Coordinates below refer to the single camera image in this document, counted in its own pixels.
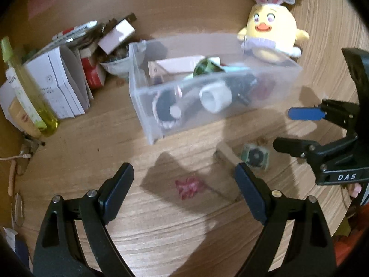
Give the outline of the red white marker pen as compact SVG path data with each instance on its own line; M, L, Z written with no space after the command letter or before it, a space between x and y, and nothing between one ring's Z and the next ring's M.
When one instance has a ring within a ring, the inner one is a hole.
M80 26L71 27L71 28L66 29L64 31L61 31L61 32L55 34L52 37L52 39L53 40L56 40L56 39L61 38L62 36L66 35L66 34L69 34L69 33L78 32L78 31L84 31L86 29L90 29L92 27L95 27L97 24L98 24L97 21L89 21L89 22L84 23L84 24L82 24Z

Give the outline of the clear plastic storage bin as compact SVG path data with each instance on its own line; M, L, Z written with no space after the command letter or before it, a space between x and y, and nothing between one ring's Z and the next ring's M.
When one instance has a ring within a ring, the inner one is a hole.
M150 144L285 99L302 68L234 34L198 33L129 45L129 93Z

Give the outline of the beige wooden block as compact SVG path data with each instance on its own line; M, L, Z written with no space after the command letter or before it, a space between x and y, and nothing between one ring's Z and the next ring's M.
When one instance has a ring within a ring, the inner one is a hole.
M216 145L214 156L216 159L233 169L242 162L242 160L233 152L231 147L223 141Z

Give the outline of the red crumpled wrapper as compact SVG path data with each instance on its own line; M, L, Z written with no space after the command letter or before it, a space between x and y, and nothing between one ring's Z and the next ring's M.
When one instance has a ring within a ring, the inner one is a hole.
M183 181L176 180L175 187L181 200L186 200L194 198L198 193L202 193L206 189L206 184L198 177L190 177Z

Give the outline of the white cosmetic tube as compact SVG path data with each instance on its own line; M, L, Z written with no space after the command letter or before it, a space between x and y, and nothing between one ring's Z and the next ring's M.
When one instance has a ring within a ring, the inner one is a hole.
M175 57L147 62L148 72L151 78L169 74L193 72L200 61L205 59L203 55Z

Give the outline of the green flower mahjong tile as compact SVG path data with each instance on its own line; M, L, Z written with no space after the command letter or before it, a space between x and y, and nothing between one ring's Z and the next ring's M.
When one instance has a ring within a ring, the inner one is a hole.
M246 143L241 150L240 159L251 168L265 171L269 167L270 151L262 146Z

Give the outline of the dark green bottle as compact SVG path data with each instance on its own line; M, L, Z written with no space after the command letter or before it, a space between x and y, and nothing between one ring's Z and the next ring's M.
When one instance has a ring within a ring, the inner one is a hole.
M230 90L232 101L237 101L245 106L252 102L251 92L258 86L258 79L253 74L246 73L246 67L221 66L211 58L202 59L194 68L193 77L199 77L213 73L243 72L241 77L225 77L220 81Z

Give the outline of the yellow-green spray bottle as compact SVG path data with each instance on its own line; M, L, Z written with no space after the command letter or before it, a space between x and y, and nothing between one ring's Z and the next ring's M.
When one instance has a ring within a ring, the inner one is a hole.
M44 102L38 87L11 47L8 36L1 39L1 52L8 66L6 77L18 101L41 134L51 136L59 124L57 117Z

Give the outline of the white paper boxes stack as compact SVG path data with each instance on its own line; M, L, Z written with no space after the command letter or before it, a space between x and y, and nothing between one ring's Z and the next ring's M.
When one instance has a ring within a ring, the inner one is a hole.
M23 65L57 119L85 114L88 85L80 60L67 47L54 48Z

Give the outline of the red snack packet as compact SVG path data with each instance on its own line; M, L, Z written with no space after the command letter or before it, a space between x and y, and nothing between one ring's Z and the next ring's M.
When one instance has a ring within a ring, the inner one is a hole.
M253 88L251 95L253 98L263 101L270 97L276 86L276 81L269 76L261 76L258 78L256 86Z

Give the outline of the yellow chick plush toy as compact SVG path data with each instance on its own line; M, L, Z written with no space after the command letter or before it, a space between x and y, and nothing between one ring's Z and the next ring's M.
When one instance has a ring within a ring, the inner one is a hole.
M294 16L283 5L293 5L295 0L254 1L246 26L237 34L243 48L266 47L299 58L302 52L295 42L309 40L309 34L297 28Z

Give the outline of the white tape roll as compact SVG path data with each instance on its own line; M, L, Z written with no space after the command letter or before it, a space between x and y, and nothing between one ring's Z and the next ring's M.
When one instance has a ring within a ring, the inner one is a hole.
M216 81L200 90L199 99L206 111L217 114L232 103L232 93L224 81Z

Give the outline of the small white cardboard box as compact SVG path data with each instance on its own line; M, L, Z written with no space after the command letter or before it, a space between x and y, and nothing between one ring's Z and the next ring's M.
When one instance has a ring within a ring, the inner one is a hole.
M107 35L102 37L98 46L106 54L111 54L120 44L132 37L134 33L135 29L132 24L127 19L123 19Z

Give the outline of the round compact mirror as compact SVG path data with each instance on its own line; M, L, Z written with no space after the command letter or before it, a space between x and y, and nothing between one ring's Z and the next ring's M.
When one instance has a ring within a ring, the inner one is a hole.
M154 118L158 126L163 130L179 128L182 123L181 118L175 118L170 113L170 107L174 106L182 97L181 89L164 89L158 91L152 102Z

